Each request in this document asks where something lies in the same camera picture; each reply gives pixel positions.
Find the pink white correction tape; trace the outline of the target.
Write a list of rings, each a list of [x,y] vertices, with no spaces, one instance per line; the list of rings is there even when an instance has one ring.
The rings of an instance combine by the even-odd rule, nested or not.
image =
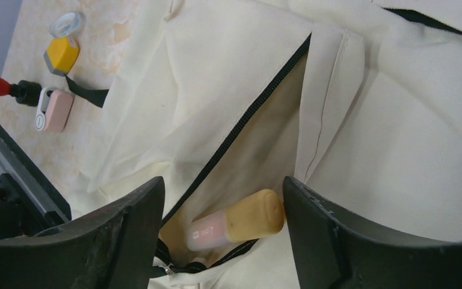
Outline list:
[[[45,87],[40,92],[34,119],[37,131],[62,132],[66,126],[74,95],[56,87]]]

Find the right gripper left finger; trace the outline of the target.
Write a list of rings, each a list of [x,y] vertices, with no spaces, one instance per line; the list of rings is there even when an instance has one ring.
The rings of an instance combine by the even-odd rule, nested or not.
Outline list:
[[[0,288],[147,288],[164,200],[157,176],[78,219],[0,240]]]

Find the cream canvas backpack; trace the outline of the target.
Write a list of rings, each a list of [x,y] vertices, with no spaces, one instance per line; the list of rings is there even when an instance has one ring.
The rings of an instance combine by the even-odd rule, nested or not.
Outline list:
[[[156,176],[152,288],[298,288],[289,229],[186,245],[194,219],[287,176],[388,228],[462,241],[462,35],[391,2],[146,1],[72,214]]]

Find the pink orange highlighter pen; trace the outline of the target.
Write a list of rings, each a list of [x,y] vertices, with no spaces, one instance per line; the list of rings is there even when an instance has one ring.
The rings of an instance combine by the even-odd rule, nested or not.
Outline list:
[[[282,199],[273,190],[264,189],[192,222],[186,243],[193,252],[219,248],[269,237],[280,232],[284,223]]]

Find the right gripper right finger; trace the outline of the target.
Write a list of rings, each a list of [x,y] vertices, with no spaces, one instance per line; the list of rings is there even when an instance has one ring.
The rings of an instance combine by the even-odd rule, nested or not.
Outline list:
[[[283,197],[301,288],[462,288],[462,241],[383,226],[293,177]]]

